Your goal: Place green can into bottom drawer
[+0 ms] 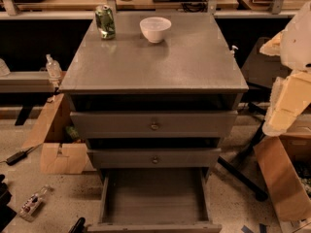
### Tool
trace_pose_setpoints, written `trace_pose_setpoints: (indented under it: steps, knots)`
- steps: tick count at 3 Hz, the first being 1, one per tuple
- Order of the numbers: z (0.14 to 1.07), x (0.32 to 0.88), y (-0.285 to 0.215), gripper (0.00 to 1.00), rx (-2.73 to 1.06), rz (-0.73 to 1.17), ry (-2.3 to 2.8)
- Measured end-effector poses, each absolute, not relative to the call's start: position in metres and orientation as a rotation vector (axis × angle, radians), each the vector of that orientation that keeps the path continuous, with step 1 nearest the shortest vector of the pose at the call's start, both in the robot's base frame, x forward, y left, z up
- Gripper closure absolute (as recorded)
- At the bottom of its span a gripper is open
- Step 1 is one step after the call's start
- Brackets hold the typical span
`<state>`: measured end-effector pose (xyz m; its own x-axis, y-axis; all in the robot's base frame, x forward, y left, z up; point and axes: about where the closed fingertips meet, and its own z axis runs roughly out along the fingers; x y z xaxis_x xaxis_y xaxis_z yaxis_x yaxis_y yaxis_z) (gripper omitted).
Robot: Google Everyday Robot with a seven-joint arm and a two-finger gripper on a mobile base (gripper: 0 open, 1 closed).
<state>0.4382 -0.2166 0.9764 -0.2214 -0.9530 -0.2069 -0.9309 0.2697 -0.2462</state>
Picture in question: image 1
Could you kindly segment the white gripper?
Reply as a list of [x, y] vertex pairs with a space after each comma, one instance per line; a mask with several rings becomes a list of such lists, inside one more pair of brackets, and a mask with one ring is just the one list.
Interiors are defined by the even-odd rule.
[[270, 95], [263, 133], [280, 136], [311, 103], [311, 74], [293, 72], [285, 79], [277, 77]]

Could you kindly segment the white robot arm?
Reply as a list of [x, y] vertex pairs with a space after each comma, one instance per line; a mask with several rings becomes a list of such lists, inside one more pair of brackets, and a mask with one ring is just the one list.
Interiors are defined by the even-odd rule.
[[278, 55], [281, 64], [292, 70], [286, 78], [278, 77], [274, 82], [262, 127], [265, 135], [280, 136], [311, 104], [311, 2], [306, 2], [259, 52]]

